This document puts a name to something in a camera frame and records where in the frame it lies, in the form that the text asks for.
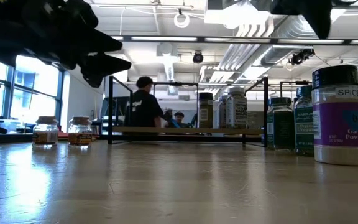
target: table surface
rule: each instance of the table surface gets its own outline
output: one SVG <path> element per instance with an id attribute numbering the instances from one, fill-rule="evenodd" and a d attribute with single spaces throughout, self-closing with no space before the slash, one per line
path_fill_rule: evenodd
<path id="1" fill-rule="evenodd" d="M 358 167 L 240 144 L 0 146 L 0 223 L 358 223 Z"/>

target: window frame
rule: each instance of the window frame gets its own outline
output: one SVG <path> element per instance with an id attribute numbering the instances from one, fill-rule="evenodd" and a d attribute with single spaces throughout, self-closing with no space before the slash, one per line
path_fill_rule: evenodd
<path id="1" fill-rule="evenodd" d="M 12 108 L 12 101 L 13 101 L 13 91 L 14 89 L 18 89 L 21 91 L 25 91 L 28 93 L 36 94 L 36 95 L 43 95 L 50 98 L 55 99 L 55 117 L 56 120 L 60 122 L 60 118 L 62 116 L 62 95 L 63 95 L 63 73 L 64 71 L 61 68 L 58 68 L 58 83 L 57 83 L 57 95 L 52 96 L 46 93 L 42 93 L 41 91 L 32 90 L 29 87 L 15 84 L 16 78 L 16 68 L 7 65 L 7 74 L 6 80 L 0 80 L 1 86 L 5 86 L 4 90 L 4 98 L 2 103 L 2 116 L 0 119 L 11 119 L 11 108 Z"/>

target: dark hair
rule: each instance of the dark hair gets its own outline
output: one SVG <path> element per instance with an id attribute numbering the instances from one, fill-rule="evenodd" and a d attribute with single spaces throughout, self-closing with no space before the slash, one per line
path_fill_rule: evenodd
<path id="1" fill-rule="evenodd" d="M 182 118 L 185 117 L 185 115 L 180 111 L 176 112 L 174 116 L 181 116 Z"/>
<path id="2" fill-rule="evenodd" d="M 136 81 L 136 86 L 138 88 L 145 88 L 149 84 L 153 84 L 153 80 L 150 77 L 140 77 Z"/>

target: person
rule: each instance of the person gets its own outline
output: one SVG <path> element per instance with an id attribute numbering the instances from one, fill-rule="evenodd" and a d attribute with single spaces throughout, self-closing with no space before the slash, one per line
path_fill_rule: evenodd
<path id="1" fill-rule="evenodd" d="M 138 90 L 132 98 L 132 114 L 130 126 L 132 127 L 158 127 L 161 128 L 163 111 L 157 99 L 150 94 L 153 80 L 150 77 L 140 77 L 136 82 Z"/>
<path id="2" fill-rule="evenodd" d="M 188 128 L 188 124 L 183 123 L 183 118 L 185 117 L 185 115 L 182 112 L 180 112 L 180 111 L 176 112 L 174 114 L 174 117 L 175 117 L 175 121 L 179 125 L 179 127 Z M 177 128 L 177 126 L 175 126 L 172 122 L 167 122 L 165 124 L 165 127 L 166 128 Z"/>

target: jar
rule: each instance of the jar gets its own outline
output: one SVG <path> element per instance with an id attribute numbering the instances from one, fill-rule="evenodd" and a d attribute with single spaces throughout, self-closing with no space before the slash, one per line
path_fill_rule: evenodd
<path id="1" fill-rule="evenodd" d="M 229 96 L 222 95 L 219 98 L 219 128 L 226 128 L 226 103 Z"/>
<path id="2" fill-rule="evenodd" d="M 233 87 L 229 90 L 227 99 L 227 118 L 228 128 L 247 128 L 247 98 L 244 95 L 244 89 Z"/>
<path id="3" fill-rule="evenodd" d="M 198 127 L 213 128 L 214 95 L 212 93 L 198 94 Z"/>
<path id="4" fill-rule="evenodd" d="M 314 156 L 311 89 L 311 85 L 302 86 L 296 89 L 297 100 L 294 104 L 295 152 L 299 156 Z"/>
<path id="5" fill-rule="evenodd" d="M 39 116 L 33 129 L 32 145 L 50 148 L 57 145 L 59 129 L 54 116 Z"/>
<path id="6" fill-rule="evenodd" d="M 267 110 L 267 147 L 273 150 L 293 150 L 295 130 L 291 98 L 268 99 Z"/>
<path id="7" fill-rule="evenodd" d="M 92 141 L 92 127 L 90 117 L 73 116 L 68 128 L 69 147 L 88 147 Z"/>
<path id="8" fill-rule="evenodd" d="M 314 159 L 358 166 L 358 70 L 338 65 L 313 72 Z"/>

